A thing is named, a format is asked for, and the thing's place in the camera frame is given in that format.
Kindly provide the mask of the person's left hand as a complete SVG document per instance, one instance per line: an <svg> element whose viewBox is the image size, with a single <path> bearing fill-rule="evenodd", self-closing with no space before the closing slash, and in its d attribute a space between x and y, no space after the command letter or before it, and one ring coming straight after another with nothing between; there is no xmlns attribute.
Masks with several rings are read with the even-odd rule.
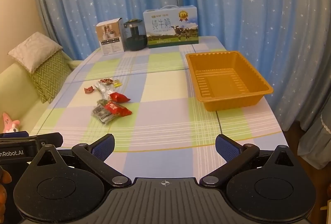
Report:
<svg viewBox="0 0 331 224"><path fill-rule="evenodd" d="M1 223L4 222L5 218L5 210L6 210L6 200L7 200L7 191L5 189L5 184L11 183L12 178L11 175L3 170L1 167L1 177L0 177L0 217Z"/></svg>

